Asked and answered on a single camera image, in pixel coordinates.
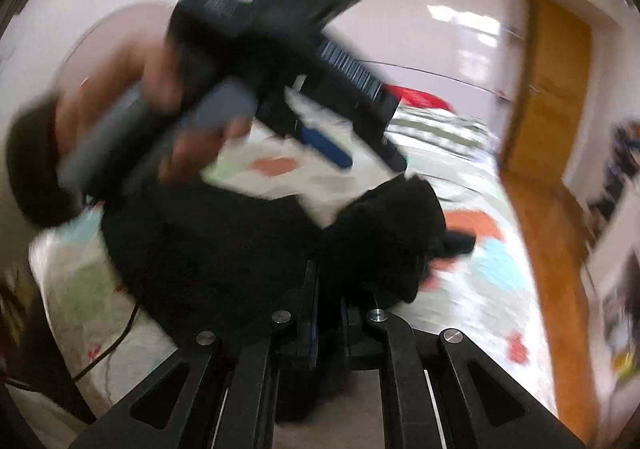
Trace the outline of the person left hand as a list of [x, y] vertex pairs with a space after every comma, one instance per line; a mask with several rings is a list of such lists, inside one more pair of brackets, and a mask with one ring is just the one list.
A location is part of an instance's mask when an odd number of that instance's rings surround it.
[[142, 37], [116, 47], [56, 100], [58, 187], [108, 198], [200, 178], [250, 132], [257, 100], [236, 79], [218, 80], [193, 100], [189, 87], [173, 42]]

